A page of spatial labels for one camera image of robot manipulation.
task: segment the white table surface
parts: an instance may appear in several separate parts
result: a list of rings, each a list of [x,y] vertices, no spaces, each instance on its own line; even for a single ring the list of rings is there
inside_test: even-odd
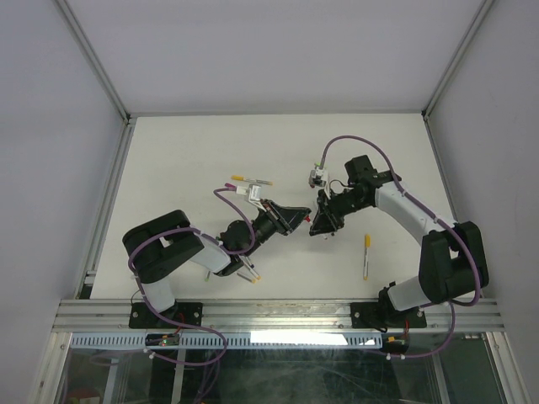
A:
[[[430,141],[419,114],[239,115],[139,118],[99,260],[92,298],[129,298],[136,290],[121,238],[131,228],[181,209],[191,224],[217,235],[237,215],[211,192],[233,174],[274,181],[263,197],[278,205],[314,208],[316,190],[307,178],[326,143],[356,135],[374,141],[399,175],[425,203],[451,217]],[[344,164],[368,154],[379,171],[387,166],[376,151],[343,140],[330,148],[326,167],[346,181]],[[340,187],[334,183],[334,189]],[[249,217],[256,209],[225,194]],[[365,233],[371,234],[370,273],[363,280]],[[345,217],[344,229],[327,241],[309,237],[308,224],[288,237],[274,235],[253,256],[262,281],[212,276],[186,263],[171,275],[184,299],[372,298],[395,280],[415,276],[419,245],[391,217],[368,208]]]

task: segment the glass panel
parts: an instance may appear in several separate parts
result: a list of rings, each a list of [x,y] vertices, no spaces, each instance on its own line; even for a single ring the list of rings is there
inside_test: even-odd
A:
[[[415,350],[444,335],[411,334]],[[159,350],[202,362],[204,349]],[[77,404],[502,403],[481,338],[456,335],[437,358],[392,359],[363,349],[229,349],[219,364],[176,366],[141,351],[71,349],[56,402]]]

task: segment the pen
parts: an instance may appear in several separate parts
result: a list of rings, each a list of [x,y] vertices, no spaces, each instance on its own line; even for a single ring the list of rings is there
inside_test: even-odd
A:
[[[242,261],[242,264],[245,268],[247,268],[247,270],[257,279],[257,280],[261,280],[262,277],[259,275],[258,272],[256,272],[254,270],[254,265],[253,263],[251,262],[251,260],[248,258],[247,255],[238,255],[239,256],[239,259]]]
[[[232,175],[231,179],[236,181],[244,181],[245,183],[259,183],[261,185],[273,185],[271,181],[264,181],[263,179],[246,178],[242,175]]]
[[[245,276],[244,274],[240,274],[239,272],[236,272],[236,274],[240,278],[243,278],[243,279],[247,280],[249,283],[256,284],[256,279],[250,279],[248,276]]]
[[[363,280],[369,278],[369,248],[371,247],[371,236],[365,234],[365,252],[363,256]]]

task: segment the robotic arm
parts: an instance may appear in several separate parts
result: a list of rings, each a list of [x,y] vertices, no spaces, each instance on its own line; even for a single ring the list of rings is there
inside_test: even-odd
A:
[[[328,186],[326,170],[315,167],[311,171],[311,186],[324,189],[318,191],[318,212],[310,235],[333,234],[344,227],[346,215],[376,207],[395,219],[421,246],[418,276],[401,284],[389,284],[380,291],[376,309],[362,313],[361,318],[373,327],[383,329],[392,319],[413,308],[439,304],[475,290],[467,257],[455,237],[438,220],[450,224],[464,241],[478,269],[481,287],[488,284],[481,232],[476,225],[472,222],[459,224],[440,216],[432,219],[398,189],[390,171],[379,173],[368,156],[355,157],[344,167],[348,173],[348,188],[342,194],[334,193]],[[457,253],[456,257],[451,257],[451,251]]]
[[[248,258],[252,253],[275,233],[291,234],[311,213],[308,208],[282,207],[271,199],[261,199],[261,187],[256,184],[228,190],[244,195],[257,207],[254,221],[233,221],[214,238],[191,227],[187,215],[175,210],[129,230],[122,238],[133,258],[135,276],[158,312],[174,316],[175,298],[168,276],[180,265],[192,261],[217,276],[228,276],[242,266],[252,268]]]

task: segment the white wall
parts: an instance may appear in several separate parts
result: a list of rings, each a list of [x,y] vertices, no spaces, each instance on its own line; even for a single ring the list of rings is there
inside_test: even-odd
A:
[[[50,0],[0,2],[0,401],[27,399],[121,123]]]
[[[132,113],[419,112],[481,0],[69,0]]]
[[[510,341],[539,400],[539,2],[498,2],[433,118],[459,219],[483,231]]]

